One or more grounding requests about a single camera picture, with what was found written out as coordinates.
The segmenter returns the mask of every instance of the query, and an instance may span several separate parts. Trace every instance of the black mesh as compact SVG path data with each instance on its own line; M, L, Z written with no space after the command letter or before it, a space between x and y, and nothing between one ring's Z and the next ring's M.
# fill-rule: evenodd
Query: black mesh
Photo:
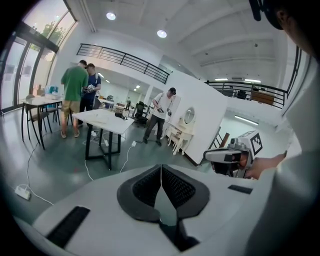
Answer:
M155 170L138 180L132 188L134 196L148 206L155 207L157 193L160 188L160 171Z
M194 186L164 168L162 168L162 187L176 209L192 198L196 192Z

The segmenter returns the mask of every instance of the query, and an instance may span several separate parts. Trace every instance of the dark pants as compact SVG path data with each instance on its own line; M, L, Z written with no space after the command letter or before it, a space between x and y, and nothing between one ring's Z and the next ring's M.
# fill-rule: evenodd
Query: dark pants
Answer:
M80 112L90 111L92 110L92 106L94 104L93 99L82 98L80 101ZM81 125L83 122L81 120L78 121L78 124Z
M156 140L160 141L160 138L162 136L162 130L164 128L164 123L165 123L164 119L157 117L153 114L150 118L148 127L145 130L144 138L147 140L150 136L152 129L155 127L156 124L158 124L158 131L156 133Z

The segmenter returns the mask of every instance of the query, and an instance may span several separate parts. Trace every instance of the power strip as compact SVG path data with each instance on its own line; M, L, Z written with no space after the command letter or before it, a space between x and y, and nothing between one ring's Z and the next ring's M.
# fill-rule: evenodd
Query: power strip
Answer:
M14 192L25 200L30 199L30 192L24 188L17 186Z

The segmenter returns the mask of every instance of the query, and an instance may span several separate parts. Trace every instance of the window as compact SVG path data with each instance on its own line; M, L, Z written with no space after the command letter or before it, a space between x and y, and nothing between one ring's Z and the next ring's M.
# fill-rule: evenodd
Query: window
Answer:
M53 33L51 34L49 40L56 45L59 45L61 39L64 37L65 33L68 29L75 23L74 18L68 12L63 19L59 22L58 26L54 29Z
M23 22L48 37L51 29L67 11L63 0L41 0Z

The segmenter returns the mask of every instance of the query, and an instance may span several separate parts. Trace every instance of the white partition wall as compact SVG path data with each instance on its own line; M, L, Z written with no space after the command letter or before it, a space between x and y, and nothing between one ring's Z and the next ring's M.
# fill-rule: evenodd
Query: white partition wall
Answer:
M196 115L194 136L185 153L199 164L225 115L227 97L204 82L179 71L169 75L163 91L166 92L171 87L176 89L176 95L181 97L181 101L170 123L177 124L186 110L194 107Z

